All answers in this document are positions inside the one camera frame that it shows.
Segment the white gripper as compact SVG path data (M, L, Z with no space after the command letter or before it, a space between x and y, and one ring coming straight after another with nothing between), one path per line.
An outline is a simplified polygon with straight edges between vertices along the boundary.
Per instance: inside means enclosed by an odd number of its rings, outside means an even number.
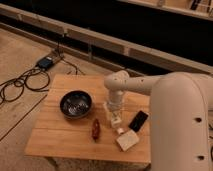
M123 106L123 97L123 91L109 91L107 99L108 109L110 111L117 111L120 115Z

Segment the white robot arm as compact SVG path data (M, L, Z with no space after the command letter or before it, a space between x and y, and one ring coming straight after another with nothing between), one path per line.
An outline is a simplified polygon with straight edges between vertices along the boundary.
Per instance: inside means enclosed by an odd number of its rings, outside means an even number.
M122 70L104 80L108 104L118 108L123 91L148 95L151 171L213 171L208 114L213 76L172 72L131 77Z

